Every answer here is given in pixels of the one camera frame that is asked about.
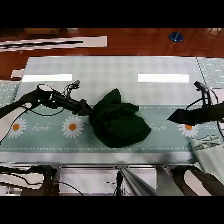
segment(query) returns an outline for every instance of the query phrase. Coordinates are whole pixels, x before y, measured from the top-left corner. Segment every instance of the dark green cloth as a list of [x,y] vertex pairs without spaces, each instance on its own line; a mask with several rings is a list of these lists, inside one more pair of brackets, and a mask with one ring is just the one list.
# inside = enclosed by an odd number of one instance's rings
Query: dark green cloth
[[121,148],[144,140],[151,131],[144,119],[135,115],[138,110],[138,106],[122,103],[119,90],[114,89],[93,107],[89,121],[101,142]]

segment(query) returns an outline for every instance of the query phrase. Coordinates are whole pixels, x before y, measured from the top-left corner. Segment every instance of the white daisy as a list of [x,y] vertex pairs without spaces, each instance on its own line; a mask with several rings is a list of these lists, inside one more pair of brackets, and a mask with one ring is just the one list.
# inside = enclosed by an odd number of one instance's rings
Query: white daisy
[[26,130],[26,121],[25,119],[18,118],[12,125],[10,131],[9,131],[9,138],[17,138],[18,136],[23,134],[23,131]]
[[62,131],[64,132],[63,135],[66,135],[66,138],[71,139],[82,134],[83,122],[78,117],[73,116],[66,119],[66,121],[63,122],[62,127]]
[[179,131],[182,131],[182,135],[185,135],[186,137],[191,138],[191,137],[197,136],[197,134],[198,134],[199,128],[197,125],[190,126],[187,124],[178,124],[177,127],[178,127]]

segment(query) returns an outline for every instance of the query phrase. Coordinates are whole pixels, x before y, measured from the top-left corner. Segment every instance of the daisy center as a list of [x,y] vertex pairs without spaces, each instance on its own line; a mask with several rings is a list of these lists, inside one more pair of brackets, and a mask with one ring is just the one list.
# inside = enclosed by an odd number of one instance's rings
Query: daisy center
[[20,128],[19,124],[14,124],[12,127],[13,131],[18,131],[19,128]]
[[185,124],[185,128],[186,128],[187,130],[192,130],[192,126],[187,125],[187,124]]
[[74,131],[74,130],[76,129],[76,124],[70,124],[70,125],[69,125],[69,129],[70,129],[71,131]]

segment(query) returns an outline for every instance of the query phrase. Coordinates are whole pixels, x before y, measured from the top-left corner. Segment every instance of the wooden floor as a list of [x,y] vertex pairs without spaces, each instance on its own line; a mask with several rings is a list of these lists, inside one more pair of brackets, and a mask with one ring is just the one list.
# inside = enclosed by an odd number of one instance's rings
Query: wooden floor
[[[78,28],[61,29],[58,36],[27,35],[23,29],[1,41],[63,38],[78,36],[107,36],[104,48],[73,48],[15,51],[0,53],[0,80],[10,80],[14,69],[23,69],[29,57],[72,55],[139,55],[139,56],[201,56],[224,58],[224,29],[221,28]],[[180,31],[181,43],[172,42],[169,34]]]

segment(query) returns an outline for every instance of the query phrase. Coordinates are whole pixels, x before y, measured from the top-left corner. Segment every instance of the daisy print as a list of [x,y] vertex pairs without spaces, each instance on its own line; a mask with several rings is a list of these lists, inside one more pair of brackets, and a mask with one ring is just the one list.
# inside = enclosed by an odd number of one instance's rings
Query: daisy print
[[8,137],[9,138],[17,138],[19,137],[20,135],[23,134],[23,131],[25,131],[27,128],[27,125],[26,125],[26,121],[25,119],[22,119],[22,118],[18,118],[12,125],[10,131],[9,131],[9,134],[8,134]]
[[66,135],[66,138],[76,138],[80,134],[82,134],[83,130],[83,122],[78,117],[69,117],[63,122],[62,131],[63,135]]
[[194,136],[197,136],[198,134],[198,126],[195,125],[195,126],[190,126],[190,125],[187,125],[187,124],[179,124],[177,125],[178,127],[178,130],[182,132],[182,135],[186,136],[186,137],[194,137]]

